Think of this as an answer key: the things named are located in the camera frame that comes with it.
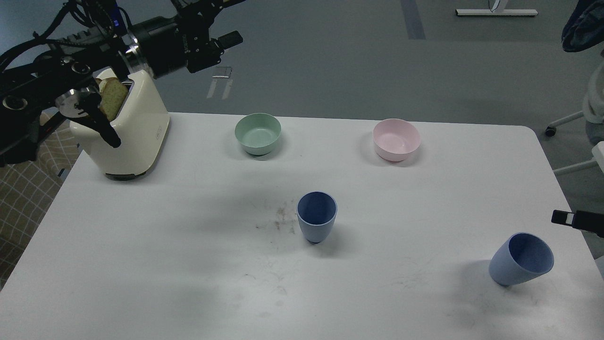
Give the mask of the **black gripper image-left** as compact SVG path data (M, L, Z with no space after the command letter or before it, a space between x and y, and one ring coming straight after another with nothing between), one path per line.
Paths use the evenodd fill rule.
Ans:
M171 0L177 15L154 17L134 25L134 38L153 78L186 68L196 73L221 62L229 48L243 43L238 31L211 38L221 10L245 0Z

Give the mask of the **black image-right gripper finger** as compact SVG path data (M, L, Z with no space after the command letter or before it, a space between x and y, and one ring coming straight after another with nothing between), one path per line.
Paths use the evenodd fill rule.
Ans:
M604 237L604 215L601 213L576 211L566 212L554 210L552 212L551 222L554 224L565 225L595 234L600 238Z

